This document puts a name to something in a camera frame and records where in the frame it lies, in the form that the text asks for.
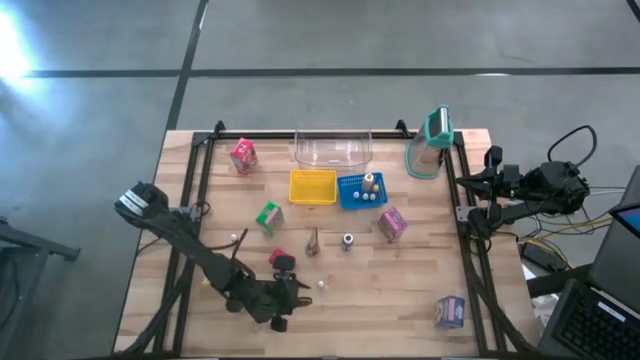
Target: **blue plastic tray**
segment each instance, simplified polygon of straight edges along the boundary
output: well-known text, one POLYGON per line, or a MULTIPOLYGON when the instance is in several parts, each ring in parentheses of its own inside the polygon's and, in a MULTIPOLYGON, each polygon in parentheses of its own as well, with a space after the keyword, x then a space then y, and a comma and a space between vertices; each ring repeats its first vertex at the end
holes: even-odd
POLYGON ((338 192, 340 193, 340 205, 345 210, 358 210, 372 207, 378 207, 386 204, 387 189, 384 187, 384 179, 382 173, 373 173, 373 183, 380 186, 380 190, 376 194, 376 199, 373 201, 362 200, 362 179, 365 174, 349 175, 338 177, 338 192), (353 198, 354 192, 360 193, 359 199, 353 198))

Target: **pink carton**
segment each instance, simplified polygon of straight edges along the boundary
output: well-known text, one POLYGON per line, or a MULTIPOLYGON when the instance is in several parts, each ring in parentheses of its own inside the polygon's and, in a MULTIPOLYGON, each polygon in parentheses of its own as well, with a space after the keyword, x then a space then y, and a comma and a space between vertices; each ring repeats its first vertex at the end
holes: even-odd
POLYGON ((251 168, 258 162, 258 156, 253 147, 253 142, 245 138, 240 138, 238 143, 233 147, 233 150, 231 150, 231 160, 239 173, 247 175, 251 168))
POLYGON ((398 212, 398 209, 392 207, 391 209, 382 213, 378 226, 384 235, 389 239, 389 242, 397 240, 400 235, 407 228, 407 222, 404 221, 402 215, 398 212))

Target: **concrete floor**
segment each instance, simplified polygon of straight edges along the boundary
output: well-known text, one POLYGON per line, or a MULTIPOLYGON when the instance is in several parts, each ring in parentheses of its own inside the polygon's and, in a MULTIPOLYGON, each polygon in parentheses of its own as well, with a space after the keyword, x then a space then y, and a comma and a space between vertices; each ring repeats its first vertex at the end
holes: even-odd
MULTIPOLYGON (((0 70, 179 70, 197 6, 0 0, 0 46, 10 50, 0 70)), ((638 33, 623 0, 212 0, 193 68, 639 66, 638 33)), ((139 236, 112 204, 135 181, 153 179, 177 83, 135 76, 0 83, 0 214, 82 247, 75 263, 48 264, 15 358, 110 352, 139 236)), ((234 129, 388 128, 400 118, 418 126, 446 103, 457 127, 489 128, 505 161, 522 170, 543 161, 562 134, 591 124, 599 147, 585 176, 624 186, 640 163, 639 89, 640 75, 198 78, 188 82, 177 128, 217 120, 234 129)), ((588 151, 585 139, 557 156, 577 160, 588 151)), ((586 207, 599 214, 619 198, 593 197, 586 207)), ((557 242, 584 264, 602 235, 557 242)))

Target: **yellow basket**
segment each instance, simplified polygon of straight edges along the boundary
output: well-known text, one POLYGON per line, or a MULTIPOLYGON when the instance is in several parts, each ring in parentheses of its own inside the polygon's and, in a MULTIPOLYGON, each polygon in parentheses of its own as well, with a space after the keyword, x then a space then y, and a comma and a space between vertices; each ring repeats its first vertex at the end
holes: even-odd
POLYGON ((337 197, 334 170, 292 170, 289 201, 300 205, 331 205, 337 197))

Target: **wooden tabletop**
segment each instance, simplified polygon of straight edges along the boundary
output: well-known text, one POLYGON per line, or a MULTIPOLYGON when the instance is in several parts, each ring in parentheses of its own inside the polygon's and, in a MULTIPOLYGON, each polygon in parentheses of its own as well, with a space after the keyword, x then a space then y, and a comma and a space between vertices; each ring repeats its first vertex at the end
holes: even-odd
MULTIPOLYGON (((462 131, 471 172, 478 172, 491 145, 489 133, 485 129, 462 131)), ((164 142, 156 185, 167 193, 171 206, 179 204, 192 133, 170 131, 164 142)), ((447 295, 468 299, 444 168, 434 180, 410 177, 404 165, 406 141, 374 140, 374 156, 367 171, 384 174, 389 195, 386 206, 358 211, 344 211, 338 203, 301 206, 288 201, 289 171, 298 168, 292 141, 255 141, 260 166, 248 176, 238 174, 231 163, 233 143, 215 142, 207 192, 211 212, 203 218, 200 239, 207 246, 224 245, 230 242, 231 234, 248 227, 238 258, 256 272, 258 279, 271 279, 273 271, 267 260, 273 249, 279 247, 294 255, 298 279, 312 287, 302 289, 300 296, 312 297, 313 304, 296 309, 288 317, 288 332, 276 333, 268 323, 254 323, 244 311, 228 313, 223 299, 202 285, 204 276, 198 268, 183 356, 477 354, 468 301, 462 329, 434 327, 436 300, 447 295), (274 238, 265 237, 255 222, 269 200, 282 206, 285 218, 274 238), (391 206, 409 224, 393 244, 387 243, 376 224, 380 214, 391 206), (321 252, 309 258, 304 248, 315 227, 319 228, 321 252), (343 252, 339 244, 347 232, 354 235, 355 245, 352 251, 343 252), (319 280, 327 284, 324 289, 316 286, 319 280)), ((453 158, 460 174, 455 152, 453 158)), ((200 168, 196 168, 192 199, 200 168)), ((152 234, 143 233, 140 246, 153 239, 152 234)), ((170 246, 160 241, 138 256, 116 350, 130 345, 158 309, 169 253, 170 246)), ((536 344, 539 333, 513 238, 495 237, 489 257, 500 306, 536 344)), ((484 305, 482 308, 489 347, 495 348, 488 311, 484 305)), ((175 321, 175 311, 170 322, 175 321)), ((172 339, 170 327, 167 348, 172 339)))

